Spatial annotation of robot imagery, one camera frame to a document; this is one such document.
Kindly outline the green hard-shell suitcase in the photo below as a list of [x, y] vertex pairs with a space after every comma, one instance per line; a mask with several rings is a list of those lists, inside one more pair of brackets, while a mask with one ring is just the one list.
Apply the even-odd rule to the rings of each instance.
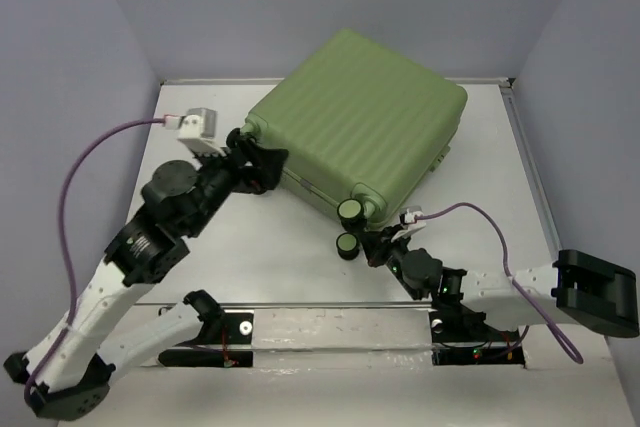
[[247, 113], [227, 144], [287, 151], [280, 185], [337, 220], [352, 259], [450, 149], [467, 91], [351, 30], [337, 31]]

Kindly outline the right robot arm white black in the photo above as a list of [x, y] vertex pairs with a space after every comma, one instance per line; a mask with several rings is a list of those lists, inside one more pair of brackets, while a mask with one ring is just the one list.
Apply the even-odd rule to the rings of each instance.
[[447, 267], [425, 249], [409, 248], [399, 226], [357, 238], [371, 267], [387, 266], [412, 299], [460, 315], [470, 338], [550, 321], [608, 337], [639, 336], [635, 273], [584, 252], [565, 249], [540, 267], [491, 274]]

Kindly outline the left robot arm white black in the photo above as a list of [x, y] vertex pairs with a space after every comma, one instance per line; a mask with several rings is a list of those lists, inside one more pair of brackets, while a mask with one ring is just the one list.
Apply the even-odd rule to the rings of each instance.
[[141, 190], [142, 206], [105, 250], [89, 284], [38, 345], [11, 354], [4, 368], [24, 385], [36, 417], [75, 421], [94, 410], [130, 368], [183, 342], [209, 342], [225, 312], [204, 290], [192, 291], [161, 316], [120, 338], [111, 333], [136, 302], [189, 253], [233, 192], [274, 189], [288, 158], [240, 136], [221, 153], [160, 165]]

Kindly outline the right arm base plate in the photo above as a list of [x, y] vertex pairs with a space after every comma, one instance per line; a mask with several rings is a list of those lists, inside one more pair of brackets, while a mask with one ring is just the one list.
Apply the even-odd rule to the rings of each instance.
[[518, 330], [500, 331], [479, 314], [429, 313], [434, 366], [525, 365]]

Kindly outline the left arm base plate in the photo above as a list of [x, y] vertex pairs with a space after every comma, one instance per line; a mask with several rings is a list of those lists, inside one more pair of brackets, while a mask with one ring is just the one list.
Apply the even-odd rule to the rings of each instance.
[[195, 339], [184, 341], [158, 354], [163, 367], [175, 368], [251, 368], [254, 312], [227, 310], [222, 326]]

